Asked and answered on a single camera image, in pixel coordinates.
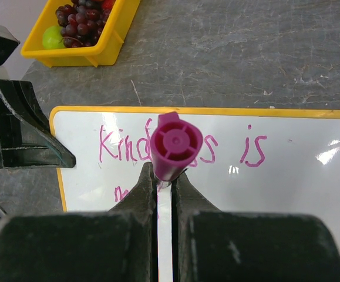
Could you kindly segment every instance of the pink marker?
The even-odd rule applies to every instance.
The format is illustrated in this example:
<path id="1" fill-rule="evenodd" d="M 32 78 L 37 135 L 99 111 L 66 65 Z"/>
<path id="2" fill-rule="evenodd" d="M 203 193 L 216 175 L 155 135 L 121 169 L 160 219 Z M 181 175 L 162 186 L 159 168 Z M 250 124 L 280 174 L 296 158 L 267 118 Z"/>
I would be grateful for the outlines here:
<path id="1" fill-rule="evenodd" d="M 163 182 L 176 179 L 196 158 L 202 144 L 200 130 L 179 119 L 176 112 L 159 115 L 158 127 L 150 139 L 156 177 Z"/>

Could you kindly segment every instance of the green apple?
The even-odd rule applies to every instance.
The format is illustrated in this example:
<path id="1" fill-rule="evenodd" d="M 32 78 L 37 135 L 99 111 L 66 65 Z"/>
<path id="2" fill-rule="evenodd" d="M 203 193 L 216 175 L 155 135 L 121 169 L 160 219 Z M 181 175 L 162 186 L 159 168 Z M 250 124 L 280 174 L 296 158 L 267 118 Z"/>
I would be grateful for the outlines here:
<path id="1" fill-rule="evenodd" d="M 63 49 L 63 37 L 60 34 L 61 26 L 51 26 L 43 33 L 42 44 L 45 49 Z"/>

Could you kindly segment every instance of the small whiteboard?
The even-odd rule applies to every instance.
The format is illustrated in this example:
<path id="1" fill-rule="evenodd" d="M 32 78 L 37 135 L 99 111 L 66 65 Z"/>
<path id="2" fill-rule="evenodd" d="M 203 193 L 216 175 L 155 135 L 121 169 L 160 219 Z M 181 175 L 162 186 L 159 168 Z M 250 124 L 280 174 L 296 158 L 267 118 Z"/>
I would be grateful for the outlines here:
<path id="1" fill-rule="evenodd" d="M 191 183 L 219 209 L 305 213 L 328 226 L 340 251 L 340 111 L 60 106 L 52 134 L 75 156 L 58 169 L 66 211 L 109 210 L 150 161 L 160 113 L 204 136 Z"/>

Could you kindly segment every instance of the yellow tray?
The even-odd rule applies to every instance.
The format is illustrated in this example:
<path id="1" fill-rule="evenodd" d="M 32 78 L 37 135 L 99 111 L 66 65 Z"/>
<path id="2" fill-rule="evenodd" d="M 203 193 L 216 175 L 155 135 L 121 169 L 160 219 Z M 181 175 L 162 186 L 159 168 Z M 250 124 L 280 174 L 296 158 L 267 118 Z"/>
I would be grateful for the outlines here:
<path id="1" fill-rule="evenodd" d="M 22 47 L 21 55 L 34 58 L 48 67 L 53 66 L 109 66 L 116 62 L 140 0 L 116 0 L 106 26 L 92 47 L 46 50 L 42 35 L 47 28 L 58 24 L 56 9 L 70 0 L 48 0 Z"/>

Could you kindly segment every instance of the yellow whiteboard frame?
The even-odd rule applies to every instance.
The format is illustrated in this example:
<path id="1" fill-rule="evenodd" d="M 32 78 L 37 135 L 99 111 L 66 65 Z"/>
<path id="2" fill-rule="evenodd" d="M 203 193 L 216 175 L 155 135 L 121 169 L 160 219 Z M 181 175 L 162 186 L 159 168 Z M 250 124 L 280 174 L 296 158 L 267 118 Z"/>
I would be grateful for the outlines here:
<path id="1" fill-rule="evenodd" d="M 262 116 L 269 118 L 310 118 L 340 119 L 340 110 L 300 110 L 300 109 L 233 109 L 233 108 L 170 108 L 170 107 L 125 107 L 125 106 L 57 106 L 50 113 L 51 134 L 55 135 L 53 119 L 58 112 L 117 112 L 117 113 L 169 113 L 176 111 L 187 115 L 221 116 Z M 60 196 L 66 212 L 63 180 L 57 168 Z"/>

